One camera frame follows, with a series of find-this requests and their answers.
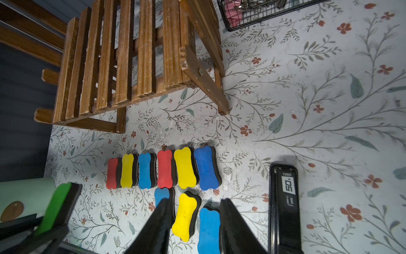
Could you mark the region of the yellow eraser top row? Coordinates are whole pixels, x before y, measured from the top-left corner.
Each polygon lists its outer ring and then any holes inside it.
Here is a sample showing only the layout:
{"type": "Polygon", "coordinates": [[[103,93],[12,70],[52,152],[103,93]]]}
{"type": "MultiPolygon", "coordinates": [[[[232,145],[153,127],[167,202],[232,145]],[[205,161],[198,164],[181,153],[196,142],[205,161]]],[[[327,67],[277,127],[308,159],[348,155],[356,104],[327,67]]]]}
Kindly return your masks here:
{"type": "Polygon", "coordinates": [[[184,242],[188,242],[194,234],[201,203],[201,198],[190,191],[180,195],[177,215],[171,229],[173,234],[184,242]]]}

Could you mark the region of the green eraser top row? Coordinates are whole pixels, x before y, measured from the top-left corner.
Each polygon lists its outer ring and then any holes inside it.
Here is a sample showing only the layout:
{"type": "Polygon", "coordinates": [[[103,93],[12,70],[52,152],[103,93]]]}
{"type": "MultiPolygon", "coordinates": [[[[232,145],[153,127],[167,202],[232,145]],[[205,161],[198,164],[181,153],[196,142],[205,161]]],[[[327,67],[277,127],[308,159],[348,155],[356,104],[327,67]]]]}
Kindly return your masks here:
{"type": "Polygon", "coordinates": [[[59,185],[34,235],[39,236],[53,228],[67,225],[81,190],[82,185],[77,183],[68,182],[59,185]]]}

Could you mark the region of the yellow eraser row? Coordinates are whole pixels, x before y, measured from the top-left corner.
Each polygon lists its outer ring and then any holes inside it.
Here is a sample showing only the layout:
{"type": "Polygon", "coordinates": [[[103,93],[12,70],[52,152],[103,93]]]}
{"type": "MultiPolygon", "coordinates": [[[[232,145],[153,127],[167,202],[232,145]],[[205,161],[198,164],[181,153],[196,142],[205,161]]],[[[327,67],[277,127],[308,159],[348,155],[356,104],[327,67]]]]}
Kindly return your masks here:
{"type": "Polygon", "coordinates": [[[201,203],[201,198],[190,191],[180,195],[177,215],[171,229],[173,234],[184,242],[188,242],[194,234],[201,203]]]}
{"type": "Polygon", "coordinates": [[[131,188],[139,182],[138,154],[125,154],[122,158],[121,187],[131,188]]]}
{"type": "Polygon", "coordinates": [[[196,169],[196,162],[193,149],[184,147],[174,152],[174,159],[177,166],[178,184],[180,188],[193,188],[199,183],[199,174],[196,169]]]}

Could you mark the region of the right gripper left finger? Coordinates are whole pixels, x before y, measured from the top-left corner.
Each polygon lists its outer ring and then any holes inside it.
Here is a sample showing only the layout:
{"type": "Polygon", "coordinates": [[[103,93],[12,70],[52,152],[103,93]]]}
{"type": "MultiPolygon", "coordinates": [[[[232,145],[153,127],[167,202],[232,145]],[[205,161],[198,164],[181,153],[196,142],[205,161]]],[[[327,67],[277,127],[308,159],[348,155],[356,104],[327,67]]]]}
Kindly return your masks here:
{"type": "Polygon", "coordinates": [[[126,254],[167,254],[172,227],[169,200],[162,200],[126,250],[126,254]]]}

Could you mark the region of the light blue eraser top row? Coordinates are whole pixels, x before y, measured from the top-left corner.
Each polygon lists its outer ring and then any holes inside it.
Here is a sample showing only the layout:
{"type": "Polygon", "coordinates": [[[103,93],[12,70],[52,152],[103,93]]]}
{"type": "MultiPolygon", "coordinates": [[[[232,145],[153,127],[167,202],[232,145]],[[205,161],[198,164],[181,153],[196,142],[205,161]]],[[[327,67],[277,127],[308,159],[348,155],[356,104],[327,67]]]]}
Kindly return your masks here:
{"type": "Polygon", "coordinates": [[[154,192],[155,197],[155,207],[158,207],[159,203],[167,199],[170,203],[170,215],[172,216],[172,223],[175,221],[175,210],[174,210],[174,198],[175,198],[175,190],[173,187],[171,188],[157,188],[154,192]]]}

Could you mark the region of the light blue eraser bottom row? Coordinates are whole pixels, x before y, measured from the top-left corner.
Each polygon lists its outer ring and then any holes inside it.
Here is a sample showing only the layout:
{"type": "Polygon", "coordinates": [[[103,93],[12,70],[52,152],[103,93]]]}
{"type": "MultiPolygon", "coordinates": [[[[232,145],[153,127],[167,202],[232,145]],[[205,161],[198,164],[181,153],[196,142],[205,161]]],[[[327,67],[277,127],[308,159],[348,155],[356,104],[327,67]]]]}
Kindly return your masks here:
{"type": "Polygon", "coordinates": [[[151,189],[157,186],[156,177],[156,154],[143,153],[138,158],[139,165],[139,188],[151,189]]]}

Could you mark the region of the red eraser bottom row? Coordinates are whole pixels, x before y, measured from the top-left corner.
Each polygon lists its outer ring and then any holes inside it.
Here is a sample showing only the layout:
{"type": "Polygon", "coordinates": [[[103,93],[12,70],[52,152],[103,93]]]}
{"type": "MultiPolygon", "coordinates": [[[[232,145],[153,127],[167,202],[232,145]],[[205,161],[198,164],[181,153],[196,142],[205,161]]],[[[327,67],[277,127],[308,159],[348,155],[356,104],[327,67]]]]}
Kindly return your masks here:
{"type": "Polygon", "coordinates": [[[122,159],[111,158],[107,162],[107,189],[121,188],[122,159]]]}
{"type": "Polygon", "coordinates": [[[158,152],[158,187],[172,188],[178,183],[177,167],[172,150],[158,152]]]}

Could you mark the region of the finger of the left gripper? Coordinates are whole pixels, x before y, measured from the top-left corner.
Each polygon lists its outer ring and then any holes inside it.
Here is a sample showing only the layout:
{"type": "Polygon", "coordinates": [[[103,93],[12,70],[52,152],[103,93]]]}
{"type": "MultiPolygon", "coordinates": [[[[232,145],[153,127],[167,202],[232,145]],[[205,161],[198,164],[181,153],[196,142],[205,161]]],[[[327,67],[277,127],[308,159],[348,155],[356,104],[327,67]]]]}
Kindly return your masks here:
{"type": "Polygon", "coordinates": [[[7,239],[24,231],[32,230],[41,223],[36,214],[1,223],[1,240],[7,239]]]}
{"type": "Polygon", "coordinates": [[[66,224],[58,226],[38,236],[29,237],[20,244],[6,249],[6,253],[30,254],[45,244],[46,248],[42,254],[54,254],[68,231],[66,224]]]}

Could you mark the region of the yellow eraser bottom row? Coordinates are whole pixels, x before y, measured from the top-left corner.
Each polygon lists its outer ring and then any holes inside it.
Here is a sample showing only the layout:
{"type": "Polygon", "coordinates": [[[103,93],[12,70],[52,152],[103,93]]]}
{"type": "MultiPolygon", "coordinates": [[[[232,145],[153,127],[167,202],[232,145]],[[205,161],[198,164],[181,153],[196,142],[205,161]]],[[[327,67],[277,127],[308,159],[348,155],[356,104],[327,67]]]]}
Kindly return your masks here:
{"type": "Polygon", "coordinates": [[[131,188],[139,182],[138,154],[125,154],[122,158],[121,187],[131,188]]]}
{"type": "Polygon", "coordinates": [[[184,147],[174,152],[174,159],[177,166],[178,184],[180,188],[193,188],[199,183],[199,174],[196,169],[196,162],[193,149],[184,147]]]}

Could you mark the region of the light blue eraser row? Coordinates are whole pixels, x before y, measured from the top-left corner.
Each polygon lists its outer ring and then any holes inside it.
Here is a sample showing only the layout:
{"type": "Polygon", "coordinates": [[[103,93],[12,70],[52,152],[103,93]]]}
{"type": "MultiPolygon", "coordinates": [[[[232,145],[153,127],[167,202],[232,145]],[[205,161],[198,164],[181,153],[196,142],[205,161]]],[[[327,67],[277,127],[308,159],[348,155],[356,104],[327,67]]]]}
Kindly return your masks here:
{"type": "Polygon", "coordinates": [[[173,187],[171,188],[157,188],[154,192],[155,197],[155,207],[158,207],[159,203],[167,199],[170,203],[170,215],[172,216],[172,223],[175,221],[175,210],[174,210],[174,198],[175,198],[175,190],[173,187]]]}
{"type": "Polygon", "coordinates": [[[139,188],[151,189],[157,186],[156,177],[156,154],[143,153],[138,158],[139,165],[139,188]]]}

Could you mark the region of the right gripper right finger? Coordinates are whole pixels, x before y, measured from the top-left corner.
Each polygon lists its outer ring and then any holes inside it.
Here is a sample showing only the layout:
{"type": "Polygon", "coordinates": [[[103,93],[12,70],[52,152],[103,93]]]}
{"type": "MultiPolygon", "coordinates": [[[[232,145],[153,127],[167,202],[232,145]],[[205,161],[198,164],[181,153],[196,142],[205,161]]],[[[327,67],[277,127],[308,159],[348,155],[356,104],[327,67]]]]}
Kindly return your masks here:
{"type": "Polygon", "coordinates": [[[223,254],[267,254],[230,199],[221,200],[220,217],[223,254]]]}

